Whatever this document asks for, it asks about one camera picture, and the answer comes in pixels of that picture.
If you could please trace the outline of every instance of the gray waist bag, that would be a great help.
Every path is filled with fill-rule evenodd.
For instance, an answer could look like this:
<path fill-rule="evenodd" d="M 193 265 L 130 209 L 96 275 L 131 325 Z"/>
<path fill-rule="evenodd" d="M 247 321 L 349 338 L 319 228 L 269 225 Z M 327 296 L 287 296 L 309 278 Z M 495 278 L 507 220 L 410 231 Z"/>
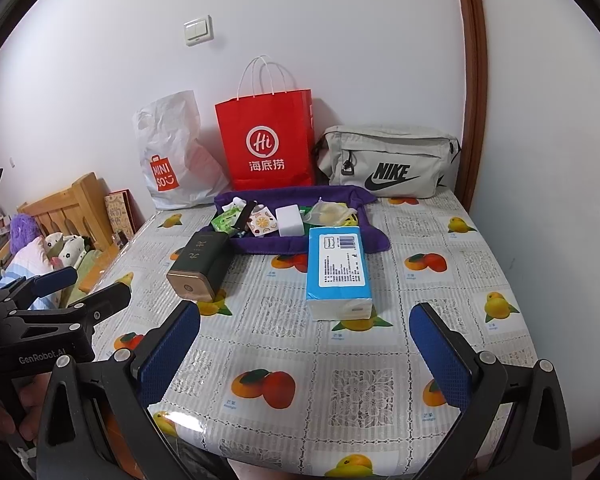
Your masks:
<path fill-rule="evenodd" d="M 334 126 L 324 133 L 318 168 L 331 186 L 360 186 L 376 196 L 427 198 L 458 154 L 455 137 L 433 128 Z"/>

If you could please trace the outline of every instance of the wall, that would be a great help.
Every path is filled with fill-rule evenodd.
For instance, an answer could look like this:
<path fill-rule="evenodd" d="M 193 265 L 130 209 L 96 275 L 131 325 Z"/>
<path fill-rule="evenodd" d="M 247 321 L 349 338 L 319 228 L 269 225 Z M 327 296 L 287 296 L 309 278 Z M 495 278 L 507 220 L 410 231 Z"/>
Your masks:
<path fill-rule="evenodd" d="M 577 447 L 600 435 L 600 34 L 573 0 L 484 2 L 490 93 L 471 215 L 555 364 Z"/>
<path fill-rule="evenodd" d="M 185 46 L 183 23 L 206 14 L 216 38 Z M 150 215 L 133 112 L 193 89 L 203 143 L 224 162 L 214 104 L 261 53 L 312 88 L 317 133 L 409 123 L 461 135 L 458 0 L 40 0 L 0 51 L 0 202 L 13 210 L 94 171 Z"/>

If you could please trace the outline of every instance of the wooden headboard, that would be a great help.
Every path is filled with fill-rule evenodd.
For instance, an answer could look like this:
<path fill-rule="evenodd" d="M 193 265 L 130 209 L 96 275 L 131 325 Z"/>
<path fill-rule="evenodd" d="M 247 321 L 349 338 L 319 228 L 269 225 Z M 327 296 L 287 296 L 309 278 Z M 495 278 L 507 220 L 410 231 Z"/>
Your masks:
<path fill-rule="evenodd" d="M 104 192 L 94 173 L 37 202 L 25 202 L 18 213 L 33 216 L 45 236 L 60 231 L 65 235 L 88 236 L 101 251 L 113 244 Z"/>

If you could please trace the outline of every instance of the nike swoosh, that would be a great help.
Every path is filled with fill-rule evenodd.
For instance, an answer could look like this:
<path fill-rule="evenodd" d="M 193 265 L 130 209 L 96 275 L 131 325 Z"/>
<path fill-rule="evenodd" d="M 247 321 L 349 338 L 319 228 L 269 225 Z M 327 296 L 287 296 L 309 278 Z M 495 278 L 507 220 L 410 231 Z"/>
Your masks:
<path fill-rule="evenodd" d="M 419 177 L 419 175 L 416 175 L 416 176 L 411 176 L 409 178 L 401 178 L 399 180 L 392 180 L 391 182 L 383 182 L 381 184 L 378 184 L 377 182 L 374 182 L 373 180 L 371 180 L 371 175 L 369 175 L 365 180 L 365 187 L 369 191 L 380 191 L 381 189 L 385 189 L 389 186 L 395 186 L 396 184 L 402 184 L 403 182 L 407 182 L 408 180 L 413 180 L 414 178 L 418 178 L 418 177 Z"/>

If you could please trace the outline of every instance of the purple cloth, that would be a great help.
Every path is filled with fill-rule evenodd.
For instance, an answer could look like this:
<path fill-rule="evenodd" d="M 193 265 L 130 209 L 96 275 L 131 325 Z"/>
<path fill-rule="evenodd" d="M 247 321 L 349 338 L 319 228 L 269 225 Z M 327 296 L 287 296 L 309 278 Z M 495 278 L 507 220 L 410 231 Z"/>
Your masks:
<path fill-rule="evenodd" d="M 40 228 L 33 216 L 21 213 L 11 219 L 11 254 L 16 254 L 21 248 L 41 236 Z"/>
<path fill-rule="evenodd" d="M 216 196 L 214 203 L 219 213 L 222 212 L 222 206 L 231 203 L 234 196 L 247 201 L 256 200 L 259 204 L 267 206 L 273 214 L 276 213 L 276 208 L 285 205 L 313 206 L 320 198 L 325 202 L 344 202 L 358 212 L 358 224 L 365 253 L 379 253 L 390 247 L 389 238 L 380 229 L 373 227 L 366 217 L 365 204 L 375 202 L 376 197 L 358 186 L 304 186 L 229 191 Z M 237 253 L 301 254 L 309 251 L 308 236 L 281 237 L 275 232 L 255 237 L 248 233 L 243 238 L 231 240 Z"/>

